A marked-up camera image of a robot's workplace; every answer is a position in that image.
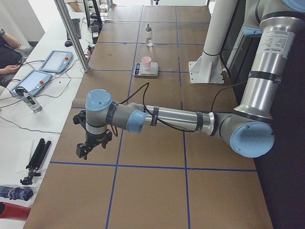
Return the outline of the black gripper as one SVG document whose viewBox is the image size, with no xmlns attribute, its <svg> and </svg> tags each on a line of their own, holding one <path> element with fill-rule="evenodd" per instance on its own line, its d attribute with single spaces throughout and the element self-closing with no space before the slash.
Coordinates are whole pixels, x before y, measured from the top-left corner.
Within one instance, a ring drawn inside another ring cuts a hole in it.
<svg viewBox="0 0 305 229">
<path fill-rule="evenodd" d="M 101 145 L 103 149 L 106 148 L 108 142 L 112 140 L 112 132 L 107 128 L 107 125 L 102 127 L 98 133 L 93 133 L 90 130 L 90 126 L 86 123 L 86 111 L 81 110 L 77 115 L 73 117 L 73 123 L 75 125 L 80 124 L 86 131 L 85 143 L 79 143 L 76 147 L 76 155 L 79 158 L 87 160 L 88 154 L 98 145 Z"/>
</svg>

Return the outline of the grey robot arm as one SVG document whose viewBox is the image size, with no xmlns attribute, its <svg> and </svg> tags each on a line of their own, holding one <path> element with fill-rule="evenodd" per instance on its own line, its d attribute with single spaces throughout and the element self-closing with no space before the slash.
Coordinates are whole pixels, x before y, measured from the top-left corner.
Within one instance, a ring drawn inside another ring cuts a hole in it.
<svg viewBox="0 0 305 229">
<path fill-rule="evenodd" d="M 92 90 L 87 95 L 85 110 L 73 118 L 86 132 L 86 141 L 77 145 L 77 156 L 86 158 L 96 146 L 106 147 L 112 139 L 110 127 L 139 133 L 144 124 L 206 133 L 248 158 L 268 153 L 275 142 L 270 108 L 295 35 L 305 27 L 305 3 L 302 0 L 246 1 L 241 34 L 260 37 L 260 41 L 240 104 L 231 112 L 215 112 L 212 93 L 224 82 L 221 51 L 236 9 L 235 0 L 216 2 L 202 55 L 197 61 L 189 62 L 190 76 L 183 79 L 185 110 L 119 103 L 105 90 Z"/>
</svg>

